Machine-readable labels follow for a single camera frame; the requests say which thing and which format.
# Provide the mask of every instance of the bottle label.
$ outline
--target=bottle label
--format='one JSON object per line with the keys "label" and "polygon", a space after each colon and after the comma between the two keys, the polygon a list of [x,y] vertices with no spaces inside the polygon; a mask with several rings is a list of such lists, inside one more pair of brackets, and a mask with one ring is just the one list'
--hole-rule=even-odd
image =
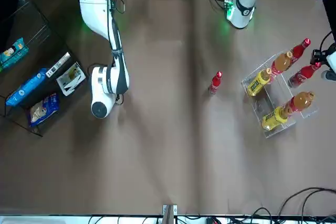
{"label": "bottle label", "polygon": [[271,76],[270,76],[270,82],[271,83],[272,81],[274,81],[274,78],[281,74],[283,71],[280,71],[280,70],[277,70],[276,67],[275,67],[275,62],[273,61],[272,63],[272,66],[271,66],[271,70],[272,70],[272,73],[271,73]]}
{"label": "bottle label", "polygon": [[290,78],[290,82],[294,87],[297,87],[299,85],[301,85],[302,83],[304,83],[308,78],[306,76],[304,76],[302,73],[301,73],[301,70],[299,72],[297,72],[294,76],[292,76]]}
{"label": "bottle label", "polygon": [[288,115],[291,115],[294,112],[299,111],[299,109],[294,105],[294,98],[295,97],[292,97],[292,99],[290,99],[289,102],[287,102],[285,105],[285,110],[287,110],[286,112]]}
{"label": "bottle label", "polygon": [[293,57],[290,58],[290,65],[294,64],[294,62],[296,62],[298,60],[298,58],[296,58],[293,54]]}
{"label": "bottle label", "polygon": [[211,83],[211,85],[210,85],[210,87],[209,87],[209,91],[210,91],[212,94],[214,94],[214,93],[216,93],[217,89],[218,89],[218,86],[215,86],[213,83]]}
{"label": "bottle label", "polygon": [[262,118],[263,121],[261,125],[265,130],[271,131],[281,124],[281,121],[279,119],[280,119],[280,107],[277,107],[270,114],[265,115]]}
{"label": "bottle label", "polygon": [[259,81],[256,80],[251,86],[251,91],[254,91],[258,87],[258,85],[259,85]]}

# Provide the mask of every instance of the yellow juice bottle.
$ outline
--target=yellow juice bottle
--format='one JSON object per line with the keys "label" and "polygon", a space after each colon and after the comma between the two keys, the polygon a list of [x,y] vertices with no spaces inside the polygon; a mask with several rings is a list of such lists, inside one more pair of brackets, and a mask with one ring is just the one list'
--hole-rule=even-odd
{"label": "yellow juice bottle", "polygon": [[262,89],[264,85],[269,83],[271,78],[272,70],[270,68],[260,71],[254,80],[247,87],[247,93],[251,96],[256,96],[257,93]]}
{"label": "yellow juice bottle", "polygon": [[262,118],[261,125],[266,131],[271,131],[275,127],[281,125],[282,123],[286,123],[289,117],[290,111],[285,110],[284,107],[276,107],[276,109]]}

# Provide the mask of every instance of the snack bag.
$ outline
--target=snack bag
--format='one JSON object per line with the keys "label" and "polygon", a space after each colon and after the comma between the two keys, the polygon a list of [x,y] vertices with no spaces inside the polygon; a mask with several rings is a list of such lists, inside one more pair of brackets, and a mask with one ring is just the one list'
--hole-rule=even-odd
{"label": "snack bag", "polygon": [[36,89],[46,78],[46,68],[42,68],[39,73],[22,84],[10,97],[6,100],[7,106],[18,105],[29,93]]}
{"label": "snack bag", "polygon": [[1,53],[0,63],[2,65],[2,68],[9,68],[19,59],[25,56],[28,52],[29,49],[28,47],[25,47],[23,38],[18,39],[10,48]]}
{"label": "snack bag", "polygon": [[34,127],[59,110],[59,100],[56,93],[44,98],[29,109],[29,126]]}

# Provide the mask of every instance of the transparent bottle holder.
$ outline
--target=transparent bottle holder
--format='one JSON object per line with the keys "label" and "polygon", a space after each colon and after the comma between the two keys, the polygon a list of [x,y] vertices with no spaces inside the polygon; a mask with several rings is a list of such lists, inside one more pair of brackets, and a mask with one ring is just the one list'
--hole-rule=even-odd
{"label": "transparent bottle holder", "polygon": [[297,121],[305,119],[315,112],[318,111],[318,107],[315,102],[302,112],[294,113],[290,118],[288,118],[287,122],[275,127],[271,131],[266,131],[261,127],[261,122],[263,120],[263,116],[271,113],[276,107],[284,105],[288,102],[294,95],[298,94],[301,91],[300,86],[297,88],[290,88],[287,84],[290,76],[285,72],[279,74],[275,80],[271,84],[265,85],[262,90],[255,96],[251,97],[247,94],[247,87],[253,81],[258,72],[270,68],[273,61],[283,52],[273,55],[268,60],[266,60],[261,66],[259,66],[256,70],[254,70],[249,76],[247,76],[242,81],[242,85],[244,87],[245,93],[248,96],[249,103],[251,104],[255,115],[257,116],[258,122],[260,124],[260,130],[262,130],[265,134],[265,137],[268,138],[273,136],[288,127],[296,124]]}

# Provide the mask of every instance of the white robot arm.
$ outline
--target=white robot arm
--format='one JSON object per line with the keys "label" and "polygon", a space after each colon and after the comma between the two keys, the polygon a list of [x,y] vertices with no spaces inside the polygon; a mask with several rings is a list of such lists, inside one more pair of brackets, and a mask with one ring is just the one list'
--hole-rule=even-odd
{"label": "white robot arm", "polygon": [[314,49],[310,63],[313,65],[316,62],[321,62],[330,68],[322,72],[322,79],[336,81],[336,43],[331,44],[327,50]]}
{"label": "white robot arm", "polygon": [[95,67],[90,76],[92,88],[91,111],[98,118],[105,118],[111,111],[117,95],[129,87],[120,33],[112,15],[111,0],[79,0],[84,22],[110,43],[113,61],[109,66]]}
{"label": "white robot arm", "polygon": [[236,28],[244,28],[252,19],[256,0],[229,0],[232,5],[227,10],[226,18]]}

